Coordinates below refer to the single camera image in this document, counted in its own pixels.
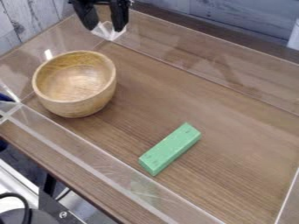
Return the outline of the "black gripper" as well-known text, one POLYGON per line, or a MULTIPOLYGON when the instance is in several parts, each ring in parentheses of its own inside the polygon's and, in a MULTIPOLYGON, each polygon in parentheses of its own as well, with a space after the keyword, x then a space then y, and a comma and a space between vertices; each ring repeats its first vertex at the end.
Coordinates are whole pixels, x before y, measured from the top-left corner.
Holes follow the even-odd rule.
POLYGON ((99 15, 94 4, 110 4, 111 19, 116 32, 122 32, 128 23, 128 9, 134 0, 68 0, 84 27, 92 31, 99 24, 99 15))

